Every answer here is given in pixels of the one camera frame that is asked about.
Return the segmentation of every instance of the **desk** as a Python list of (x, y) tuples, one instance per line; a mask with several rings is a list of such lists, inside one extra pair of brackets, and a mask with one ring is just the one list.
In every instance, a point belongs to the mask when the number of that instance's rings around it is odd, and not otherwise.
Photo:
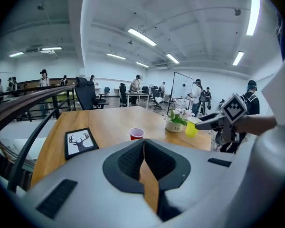
[(146, 109), (148, 109), (148, 103), (149, 103), (149, 94), (145, 94), (145, 93), (134, 93), (134, 92), (129, 92), (129, 91), (127, 91), (126, 93), (125, 93), (128, 97), (128, 99), (127, 99), (127, 107), (129, 107), (129, 98), (130, 98), (130, 96), (138, 96), (138, 104), (139, 104), (139, 101), (140, 101), (140, 99), (141, 99), (141, 96), (147, 96), (148, 97), (148, 99), (147, 99), (147, 106), (146, 106)]
[(117, 90), (117, 96), (119, 96), (119, 88), (118, 89), (114, 88), (114, 90)]
[[(163, 116), (140, 106), (63, 112), (42, 146), (34, 168), (31, 187), (44, 176), (66, 163), (65, 132), (81, 128), (90, 128), (99, 148), (129, 141), (129, 130), (139, 127), (144, 129), (145, 138), (154, 138), (189, 148), (210, 150), (210, 135), (199, 131), (194, 138), (188, 138), (185, 135), (185, 127), (180, 133), (170, 133), (165, 130), (165, 125), (166, 121)], [(144, 198), (156, 212), (158, 182), (145, 161), (142, 163), (140, 174), (140, 182), (144, 184)]]

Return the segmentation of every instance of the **yellow cup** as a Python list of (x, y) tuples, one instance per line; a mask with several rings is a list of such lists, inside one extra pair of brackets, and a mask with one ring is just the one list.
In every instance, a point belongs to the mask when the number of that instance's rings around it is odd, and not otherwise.
[(186, 136), (189, 138), (193, 138), (197, 132), (198, 129), (195, 128), (195, 124), (200, 123), (201, 120), (196, 117), (189, 117), (188, 118), (188, 123), (187, 123), (187, 128), (186, 128)]

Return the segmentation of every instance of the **whiteboard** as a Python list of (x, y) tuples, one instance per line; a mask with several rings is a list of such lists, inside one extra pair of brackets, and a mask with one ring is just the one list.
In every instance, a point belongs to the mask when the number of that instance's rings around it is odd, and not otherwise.
[(192, 92), (192, 87), (193, 78), (174, 72), (171, 98), (187, 99), (187, 94)]

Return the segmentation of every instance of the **picture frame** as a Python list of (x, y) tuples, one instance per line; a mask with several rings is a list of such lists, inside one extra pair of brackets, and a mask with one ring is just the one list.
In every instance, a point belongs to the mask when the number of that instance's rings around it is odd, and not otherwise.
[(67, 161), (81, 153), (97, 149), (99, 149), (99, 147), (90, 128), (83, 128), (65, 133), (65, 158)]

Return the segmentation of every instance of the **red cup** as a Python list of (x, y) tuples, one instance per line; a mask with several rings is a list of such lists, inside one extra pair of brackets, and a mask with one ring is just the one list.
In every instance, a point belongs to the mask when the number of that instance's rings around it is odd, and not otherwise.
[(132, 128), (129, 131), (131, 140), (142, 139), (144, 136), (144, 130), (140, 128)]

